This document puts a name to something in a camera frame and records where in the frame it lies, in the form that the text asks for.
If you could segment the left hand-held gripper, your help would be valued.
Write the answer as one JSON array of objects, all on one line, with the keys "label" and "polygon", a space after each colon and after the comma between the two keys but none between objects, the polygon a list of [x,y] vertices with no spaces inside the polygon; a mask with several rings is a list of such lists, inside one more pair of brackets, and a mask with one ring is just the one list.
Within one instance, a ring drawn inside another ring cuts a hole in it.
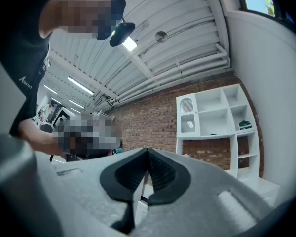
[{"label": "left hand-held gripper", "polygon": [[122,144],[115,119],[103,113],[91,118],[69,118],[56,125],[52,136],[63,153],[86,158],[107,156]]}]

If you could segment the person's black shirt torso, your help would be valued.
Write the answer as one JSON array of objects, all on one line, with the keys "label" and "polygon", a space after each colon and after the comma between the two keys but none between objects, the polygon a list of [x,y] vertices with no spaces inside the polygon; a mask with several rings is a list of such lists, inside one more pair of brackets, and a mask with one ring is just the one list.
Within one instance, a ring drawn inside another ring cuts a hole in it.
[{"label": "person's black shirt torso", "polygon": [[49,0],[0,0],[0,61],[26,96],[10,135],[36,115],[39,84],[48,67],[49,37],[39,34],[39,18]]}]

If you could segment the square ceiling light panel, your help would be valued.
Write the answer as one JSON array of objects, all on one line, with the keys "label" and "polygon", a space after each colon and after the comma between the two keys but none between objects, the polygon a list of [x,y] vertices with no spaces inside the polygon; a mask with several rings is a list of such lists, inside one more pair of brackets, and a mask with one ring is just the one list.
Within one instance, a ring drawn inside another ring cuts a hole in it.
[{"label": "square ceiling light panel", "polygon": [[126,40],[122,44],[124,48],[126,48],[129,52],[132,52],[138,44],[130,37],[128,36]]}]

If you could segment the white arched cabinet door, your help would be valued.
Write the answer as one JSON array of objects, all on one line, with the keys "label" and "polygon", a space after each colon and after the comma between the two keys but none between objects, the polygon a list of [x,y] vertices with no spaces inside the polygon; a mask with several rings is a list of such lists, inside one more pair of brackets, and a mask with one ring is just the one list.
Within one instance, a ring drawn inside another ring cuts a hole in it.
[{"label": "white arched cabinet door", "polygon": [[200,137],[200,123],[196,97],[194,93],[176,98],[177,138],[193,139]]}]

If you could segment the white ceiling pipe bundle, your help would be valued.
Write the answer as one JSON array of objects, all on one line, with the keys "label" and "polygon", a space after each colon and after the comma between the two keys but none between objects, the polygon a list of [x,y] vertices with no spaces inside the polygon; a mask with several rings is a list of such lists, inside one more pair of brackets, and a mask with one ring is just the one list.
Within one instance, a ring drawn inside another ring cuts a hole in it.
[{"label": "white ceiling pipe bundle", "polygon": [[203,72],[215,67],[227,65],[229,63],[228,52],[219,44],[216,44],[215,46],[218,51],[216,54],[202,57],[182,65],[177,65],[165,72],[154,76],[151,79],[148,79],[136,85],[135,87],[129,89],[121,95],[109,100],[108,103],[113,105],[119,104],[142,93],[148,92],[158,85],[164,86],[167,83],[177,81],[189,75]]}]

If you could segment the round silver ceiling fixture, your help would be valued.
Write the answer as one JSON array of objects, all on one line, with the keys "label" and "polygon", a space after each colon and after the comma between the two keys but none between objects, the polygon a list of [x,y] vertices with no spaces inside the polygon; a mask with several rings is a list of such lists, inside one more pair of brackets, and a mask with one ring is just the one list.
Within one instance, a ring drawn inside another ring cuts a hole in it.
[{"label": "round silver ceiling fixture", "polygon": [[158,42],[158,43],[164,43],[166,42],[168,39],[168,35],[166,32],[164,31],[158,31],[156,34],[155,34],[155,40]]}]

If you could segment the person's left forearm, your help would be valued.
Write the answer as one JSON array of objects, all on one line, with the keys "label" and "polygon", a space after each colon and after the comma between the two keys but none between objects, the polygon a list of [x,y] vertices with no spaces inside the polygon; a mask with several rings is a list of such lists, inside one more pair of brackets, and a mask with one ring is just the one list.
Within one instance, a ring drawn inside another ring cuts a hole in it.
[{"label": "person's left forearm", "polygon": [[20,122],[17,135],[20,139],[28,142],[34,151],[66,158],[58,145],[58,139],[53,137],[51,133],[37,129],[30,120]]}]

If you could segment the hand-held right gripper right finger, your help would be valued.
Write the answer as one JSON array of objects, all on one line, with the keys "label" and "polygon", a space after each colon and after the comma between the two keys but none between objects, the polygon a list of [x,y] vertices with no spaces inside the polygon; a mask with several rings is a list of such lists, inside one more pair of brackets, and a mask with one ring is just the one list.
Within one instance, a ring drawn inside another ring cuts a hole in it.
[{"label": "hand-held right gripper right finger", "polygon": [[160,153],[183,165],[191,183],[175,202],[150,206],[133,237],[234,237],[258,226],[272,211],[261,196],[220,167]]}]

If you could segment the white open shelf unit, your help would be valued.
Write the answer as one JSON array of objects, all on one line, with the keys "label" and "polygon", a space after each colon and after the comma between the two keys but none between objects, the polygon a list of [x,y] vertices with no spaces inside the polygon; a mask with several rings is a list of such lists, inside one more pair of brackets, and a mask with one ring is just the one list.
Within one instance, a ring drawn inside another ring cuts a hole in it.
[{"label": "white open shelf unit", "polygon": [[[255,118],[239,84],[194,93],[199,113],[200,137],[176,138],[176,153],[183,153],[184,140],[230,141],[230,169],[237,179],[259,177],[260,147]],[[251,129],[239,130],[238,123],[249,121]]]}]

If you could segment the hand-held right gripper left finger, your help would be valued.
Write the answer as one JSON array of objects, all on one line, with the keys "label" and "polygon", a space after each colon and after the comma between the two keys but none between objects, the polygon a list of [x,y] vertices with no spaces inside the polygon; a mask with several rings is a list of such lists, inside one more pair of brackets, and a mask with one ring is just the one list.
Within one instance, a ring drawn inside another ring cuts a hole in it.
[{"label": "hand-held right gripper left finger", "polygon": [[148,237],[147,219],[129,234],[121,231],[133,213],[126,203],[110,198],[100,183],[106,167],[137,152],[59,164],[36,153],[42,205],[47,210],[36,237]]}]

